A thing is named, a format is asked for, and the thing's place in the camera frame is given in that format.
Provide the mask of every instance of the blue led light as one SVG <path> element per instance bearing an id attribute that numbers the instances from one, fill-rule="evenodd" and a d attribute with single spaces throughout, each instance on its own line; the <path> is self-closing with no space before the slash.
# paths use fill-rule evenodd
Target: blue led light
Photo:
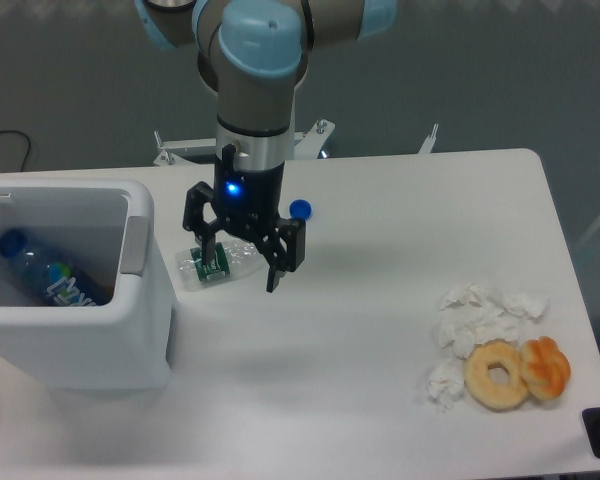
<path id="1" fill-rule="evenodd" d="M 240 195 L 242 195 L 242 187 L 240 185 L 238 185 L 237 183 L 234 182 L 227 182 L 226 184 L 226 190 L 227 190 L 227 194 L 230 197 L 234 197 L 237 198 Z"/>

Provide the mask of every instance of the crushed plastic bottle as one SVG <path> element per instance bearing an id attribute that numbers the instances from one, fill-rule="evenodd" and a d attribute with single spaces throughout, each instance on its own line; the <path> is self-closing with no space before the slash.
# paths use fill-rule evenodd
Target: crushed plastic bottle
<path id="1" fill-rule="evenodd" d="M 238 280 L 261 269 L 266 261 L 255 245 L 240 240 L 218 242 L 216 256 L 209 265 L 202 264 L 202 249 L 199 247 L 176 254 L 178 269 L 189 291 Z"/>
<path id="2" fill-rule="evenodd" d="M 0 254 L 22 289 L 48 306 L 93 307 L 111 295 L 51 245 L 11 229 L 0 237 Z"/>

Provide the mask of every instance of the gray wall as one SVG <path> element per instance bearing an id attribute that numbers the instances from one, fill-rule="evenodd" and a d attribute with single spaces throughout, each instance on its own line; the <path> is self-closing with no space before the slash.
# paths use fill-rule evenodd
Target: gray wall
<path id="1" fill-rule="evenodd" d="M 131 1 L 66 0 L 44 18 L 2 3 L 0 128 L 31 135 L 30 169 L 149 165 L 155 129 L 214 135 L 195 48 L 154 49 Z M 95 6 L 69 11 L 81 3 Z M 600 0 L 519 3 L 403 2 L 390 33 L 313 54 L 298 128 L 335 122 L 335 156 L 413 153 L 435 122 L 437 151 L 531 148 L 572 243 L 600 211 Z M 0 138 L 0 171 L 22 153 Z"/>

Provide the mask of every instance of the bagel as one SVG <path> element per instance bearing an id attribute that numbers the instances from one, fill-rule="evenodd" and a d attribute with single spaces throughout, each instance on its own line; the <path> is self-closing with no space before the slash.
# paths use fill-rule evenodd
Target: bagel
<path id="1" fill-rule="evenodd" d="M 571 378 L 571 366 L 552 338 L 523 343 L 520 360 L 520 375 L 534 397 L 546 401 L 562 395 Z"/>
<path id="2" fill-rule="evenodd" d="M 489 369 L 497 367 L 509 374 L 507 383 L 497 383 L 490 378 Z M 464 380 L 471 395 L 493 410 L 517 407 L 529 394 L 520 376 L 520 354 L 503 341 L 476 347 L 464 365 Z"/>

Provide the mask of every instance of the white bin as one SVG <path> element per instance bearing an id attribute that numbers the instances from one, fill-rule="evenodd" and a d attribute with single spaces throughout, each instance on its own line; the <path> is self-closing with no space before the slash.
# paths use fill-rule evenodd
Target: white bin
<path id="1" fill-rule="evenodd" d="M 0 356 L 49 387 L 165 385 L 176 299 L 147 188 L 118 180 L 0 179 L 0 236 L 13 227 L 58 247 L 114 293 L 103 306 L 33 306 L 0 255 Z"/>

